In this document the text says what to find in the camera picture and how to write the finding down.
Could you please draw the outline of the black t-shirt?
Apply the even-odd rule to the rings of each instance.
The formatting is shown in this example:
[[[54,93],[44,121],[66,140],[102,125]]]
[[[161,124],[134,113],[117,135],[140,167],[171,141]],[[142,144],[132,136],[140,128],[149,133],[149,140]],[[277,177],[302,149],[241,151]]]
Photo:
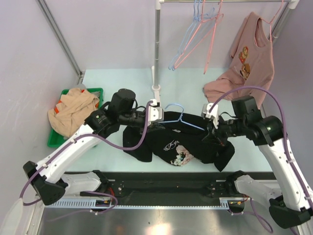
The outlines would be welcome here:
[[[164,113],[163,123],[151,124],[141,146],[127,154],[145,163],[156,155],[173,166],[184,166],[192,160],[203,164],[214,164],[218,171],[224,170],[235,148],[229,141],[220,144],[216,141],[204,142],[208,134],[206,122],[200,116],[168,111]]]

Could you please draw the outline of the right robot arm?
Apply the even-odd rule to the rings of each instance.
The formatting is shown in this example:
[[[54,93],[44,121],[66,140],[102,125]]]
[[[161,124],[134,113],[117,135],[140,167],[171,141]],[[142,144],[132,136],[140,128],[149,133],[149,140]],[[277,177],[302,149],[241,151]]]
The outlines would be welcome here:
[[[275,116],[262,117],[252,96],[232,101],[235,118],[223,120],[218,105],[205,104],[201,116],[207,122],[208,134],[204,142],[225,144],[230,137],[245,136],[253,141],[269,163],[279,189],[271,189],[239,170],[226,179],[225,190],[230,196],[244,194],[266,207],[276,224],[289,229],[310,221],[313,205],[309,202],[313,191],[288,148],[283,124]]]

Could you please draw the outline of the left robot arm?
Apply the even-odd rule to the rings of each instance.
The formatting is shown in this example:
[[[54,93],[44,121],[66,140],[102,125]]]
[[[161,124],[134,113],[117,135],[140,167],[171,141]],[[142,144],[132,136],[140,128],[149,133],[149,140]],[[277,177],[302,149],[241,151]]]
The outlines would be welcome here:
[[[73,188],[62,179],[67,168],[100,141],[123,151],[138,149],[145,139],[152,122],[152,112],[157,106],[157,100],[151,99],[144,111],[140,112],[135,93],[128,89],[118,90],[111,101],[93,111],[79,129],[52,154],[37,163],[28,161],[24,164],[23,169],[28,177],[26,184],[32,185],[39,200],[46,206],[54,204],[67,190]],[[143,129],[141,139],[135,146],[122,147],[108,141],[108,136],[119,131],[121,125]]]

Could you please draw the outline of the pink mario t-shirt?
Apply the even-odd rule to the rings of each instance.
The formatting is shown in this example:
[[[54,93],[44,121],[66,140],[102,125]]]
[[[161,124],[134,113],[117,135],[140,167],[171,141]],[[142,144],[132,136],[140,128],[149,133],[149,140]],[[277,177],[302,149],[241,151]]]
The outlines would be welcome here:
[[[232,61],[217,80],[204,85],[203,93],[215,102],[226,92],[242,86],[268,90],[274,78],[272,41],[263,29],[263,20],[251,12],[243,21],[230,48]]]

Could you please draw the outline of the pink hanger holding shirt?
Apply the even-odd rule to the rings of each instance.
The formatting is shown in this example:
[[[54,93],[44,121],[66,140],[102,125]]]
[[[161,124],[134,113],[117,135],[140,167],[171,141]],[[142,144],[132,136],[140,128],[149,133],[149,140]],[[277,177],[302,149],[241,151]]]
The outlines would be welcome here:
[[[272,43],[272,25],[273,25],[274,20],[276,19],[276,17],[280,13],[280,11],[284,5],[284,2],[285,2],[284,0],[280,0],[279,8],[277,9],[276,13],[272,16],[272,18],[269,21],[265,20],[262,17],[260,18],[261,20],[263,20],[265,23],[267,23],[269,25],[269,41],[271,43]]]

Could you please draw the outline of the beige garment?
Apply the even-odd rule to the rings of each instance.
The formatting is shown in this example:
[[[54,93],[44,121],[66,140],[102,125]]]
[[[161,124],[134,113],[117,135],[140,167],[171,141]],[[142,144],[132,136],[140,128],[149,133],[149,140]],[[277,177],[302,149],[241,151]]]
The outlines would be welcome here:
[[[84,124],[85,119],[94,111],[86,108],[80,112],[66,112],[65,114],[56,114],[53,108],[47,112],[47,115],[52,129],[61,136],[69,138],[79,129],[82,124]]]

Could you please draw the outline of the green plastic bin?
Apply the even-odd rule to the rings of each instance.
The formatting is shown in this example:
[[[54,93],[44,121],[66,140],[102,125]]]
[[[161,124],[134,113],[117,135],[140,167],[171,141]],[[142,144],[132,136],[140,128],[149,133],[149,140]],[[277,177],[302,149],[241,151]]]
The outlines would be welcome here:
[[[87,88],[88,90],[90,89],[91,91],[96,91],[96,90],[100,90],[102,92],[102,95],[101,95],[101,101],[100,101],[100,105],[99,107],[102,105],[102,102],[103,102],[103,89],[102,88]],[[65,89],[61,92],[61,94],[66,94],[67,91],[69,89]],[[63,137],[61,136],[60,134],[58,134],[56,131],[54,131],[52,128],[51,128],[51,132],[49,134],[49,137],[48,137],[48,141],[47,141],[47,146],[50,147],[50,148],[58,148],[59,146],[61,146],[65,141],[66,141],[66,137]]]

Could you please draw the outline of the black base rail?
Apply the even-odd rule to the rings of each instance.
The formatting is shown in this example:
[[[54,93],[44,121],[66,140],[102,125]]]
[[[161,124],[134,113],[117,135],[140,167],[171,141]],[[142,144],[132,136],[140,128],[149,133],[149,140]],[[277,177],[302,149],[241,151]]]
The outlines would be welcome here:
[[[224,197],[241,200],[228,180],[231,172],[96,172],[101,185],[96,192],[110,193],[120,206],[216,206]]]

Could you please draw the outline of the clothes rack metal frame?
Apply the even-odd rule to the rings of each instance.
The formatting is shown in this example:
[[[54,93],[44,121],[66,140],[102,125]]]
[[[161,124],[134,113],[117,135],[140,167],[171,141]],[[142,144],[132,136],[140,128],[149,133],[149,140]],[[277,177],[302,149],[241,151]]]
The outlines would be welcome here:
[[[173,0],[156,0],[155,1],[155,53],[154,53],[154,65],[151,67],[152,71],[152,91],[154,93],[154,99],[161,104],[160,91],[161,86],[159,84],[159,48],[160,48],[160,18],[161,18],[161,5],[164,3],[174,3]],[[294,10],[298,5],[297,0],[285,0],[284,5],[273,22],[272,25],[272,41],[275,41],[289,16],[290,11]]]

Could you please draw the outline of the aluminium corner post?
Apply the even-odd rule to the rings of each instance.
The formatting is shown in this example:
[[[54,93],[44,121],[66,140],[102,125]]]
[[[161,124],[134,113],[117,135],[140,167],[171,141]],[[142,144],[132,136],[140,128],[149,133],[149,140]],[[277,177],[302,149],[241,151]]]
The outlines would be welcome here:
[[[69,61],[72,69],[74,70],[75,74],[78,77],[78,82],[80,81],[80,79],[83,77],[83,71],[80,69],[62,31],[60,30],[57,21],[55,20],[52,11],[50,10],[47,2],[45,0],[36,0],[36,3],[39,7],[39,9],[41,10],[43,16],[45,17],[48,25],[50,26],[53,34],[56,37],[56,40],[58,41],[62,51],[64,52],[67,60]]]

